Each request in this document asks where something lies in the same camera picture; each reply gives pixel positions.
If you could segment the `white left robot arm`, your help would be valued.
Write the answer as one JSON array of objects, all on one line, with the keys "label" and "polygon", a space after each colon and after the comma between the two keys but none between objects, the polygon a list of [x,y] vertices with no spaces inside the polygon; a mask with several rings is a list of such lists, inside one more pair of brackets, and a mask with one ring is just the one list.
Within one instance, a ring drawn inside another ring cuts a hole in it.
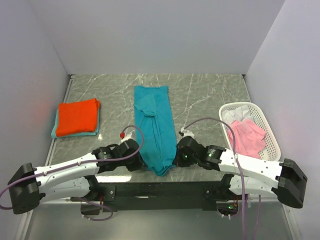
[{"label": "white left robot arm", "polygon": [[107,190],[97,175],[126,167],[130,172],[144,167],[141,146],[133,139],[120,144],[98,147],[79,158],[55,165],[33,167],[23,164],[8,182],[8,191],[15,215],[29,212],[41,203],[62,198],[82,201],[101,200]]}]

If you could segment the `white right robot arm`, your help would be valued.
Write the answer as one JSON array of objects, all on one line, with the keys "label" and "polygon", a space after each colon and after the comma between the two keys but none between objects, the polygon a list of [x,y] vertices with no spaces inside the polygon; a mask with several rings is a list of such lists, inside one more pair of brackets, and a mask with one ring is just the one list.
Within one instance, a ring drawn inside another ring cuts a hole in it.
[{"label": "white right robot arm", "polygon": [[222,198],[230,200],[235,195],[254,194],[276,196],[291,208],[304,205],[308,178],[291,159],[268,161],[241,154],[217,145],[203,146],[191,136],[183,137],[176,146],[174,164],[189,167],[193,164],[206,170],[230,173],[230,182],[219,187]]}]

